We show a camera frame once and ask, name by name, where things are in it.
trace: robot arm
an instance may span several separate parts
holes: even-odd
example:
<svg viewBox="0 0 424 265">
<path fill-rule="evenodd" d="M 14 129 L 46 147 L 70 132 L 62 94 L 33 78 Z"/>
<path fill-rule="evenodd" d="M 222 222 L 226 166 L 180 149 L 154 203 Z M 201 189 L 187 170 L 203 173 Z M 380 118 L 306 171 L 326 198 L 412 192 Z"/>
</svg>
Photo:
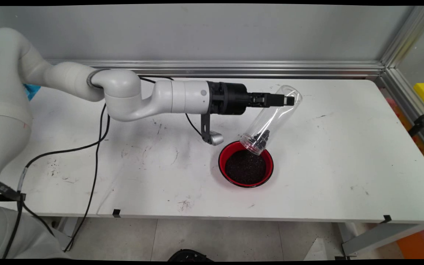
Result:
<svg viewBox="0 0 424 265">
<path fill-rule="evenodd" d="M 293 105 L 292 97 L 248 93 L 242 84 L 207 81 L 158 81 L 142 98 L 139 77 L 129 70 L 104 70 L 73 62 L 46 62 L 19 32 L 0 29 L 0 173 L 25 148 L 32 127 L 29 101 L 22 83 L 59 89 L 89 101 L 105 97 L 109 115 L 133 121 L 160 113 L 201 114 L 202 139 L 223 141 L 209 130 L 210 114 L 242 114 L 246 107 Z M 15 211 L 0 208 L 0 258 L 14 228 Z M 30 216 L 21 218 L 8 258 L 66 257 L 57 240 Z"/>
</svg>

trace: floor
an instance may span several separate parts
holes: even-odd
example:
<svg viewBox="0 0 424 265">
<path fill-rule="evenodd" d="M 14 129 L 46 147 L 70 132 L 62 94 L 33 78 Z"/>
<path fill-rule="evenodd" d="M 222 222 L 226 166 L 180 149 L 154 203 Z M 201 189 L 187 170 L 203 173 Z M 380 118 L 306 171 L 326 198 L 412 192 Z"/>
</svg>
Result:
<svg viewBox="0 0 424 265">
<path fill-rule="evenodd" d="M 72 258 L 166 261 L 182 248 L 214 261 L 304 260 L 316 238 L 325 241 L 328 260 L 342 256 L 336 223 L 88 218 Z M 396 243 L 353 259 L 403 258 Z"/>
</svg>

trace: transparent bottle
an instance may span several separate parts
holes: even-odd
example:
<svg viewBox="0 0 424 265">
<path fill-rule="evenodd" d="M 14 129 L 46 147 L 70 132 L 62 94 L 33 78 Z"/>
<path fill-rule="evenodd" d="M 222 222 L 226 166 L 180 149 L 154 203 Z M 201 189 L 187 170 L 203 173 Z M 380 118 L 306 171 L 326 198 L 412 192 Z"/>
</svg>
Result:
<svg viewBox="0 0 424 265">
<path fill-rule="evenodd" d="M 266 149 L 271 138 L 276 135 L 279 128 L 292 116 L 302 102 L 301 94 L 288 85 L 281 86 L 276 94 L 294 97 L 294 105 L 263 109 L 240 139 L 240 143 L 257 156 Z"/>
</svg>

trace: soil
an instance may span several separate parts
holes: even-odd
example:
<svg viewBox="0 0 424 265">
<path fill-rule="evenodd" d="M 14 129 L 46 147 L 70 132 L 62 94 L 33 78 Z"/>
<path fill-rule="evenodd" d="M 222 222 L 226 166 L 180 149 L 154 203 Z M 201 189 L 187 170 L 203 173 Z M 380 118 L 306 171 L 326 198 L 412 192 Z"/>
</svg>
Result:
<svg viewBox="0 0 424 265">
<path fill-rule="evenodd" d="M 260 182 L 266 173 L 263 157 L 256 156 L 248 150 L 238 151 L 225 163 L 225 173 L 232 180 L 241 184 Z"/>
</svg>

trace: white table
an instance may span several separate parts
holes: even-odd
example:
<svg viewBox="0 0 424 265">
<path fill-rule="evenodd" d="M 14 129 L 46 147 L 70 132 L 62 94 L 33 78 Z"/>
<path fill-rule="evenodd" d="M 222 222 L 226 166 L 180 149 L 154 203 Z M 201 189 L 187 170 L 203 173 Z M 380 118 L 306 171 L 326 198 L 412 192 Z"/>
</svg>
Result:
<svg viewBox="0 0 424 265">
<path fill-rule="evenodd" d="M 373 82 L 207 80 L 243 83 L 249 92 L 276 92 L 287 84 L 303 95 L 299 109 L 268 146 L 275 163 L 271 179 L 257 188 L 240 188 L 218 168 L 222 148 L 238 140 L 261 109 L 247 108 L 241 116 L 211 115 L 211 130 L 224 136 L 219 146 L 204 143 L 184 114 L 128 123 L 111 120 L 99 149 L 88 216 L 112 217 L 119 209 L 122 218 L 380 223 L 390 215 L 388 224 L 410 224 L 404 233 L 424 228 L 424 157 Z M 146 93 L 152 87 L 142 82 Z M 104 101 L 92 103 L 42 88 L 30 105 L 30 142 L 0 178 L 12 187 L 38 154 L 95 142 Z M 198 127 L 199 115 L 190 117 Z M 40 215 L 82 216 L 95 149 L 47 156 L 32 164 L 22 188 L 27 206 Z M 0 205 L 15 209 L 14 203 Z M 350 250 L 347 255 L 355 253 Z"/>
</svg>

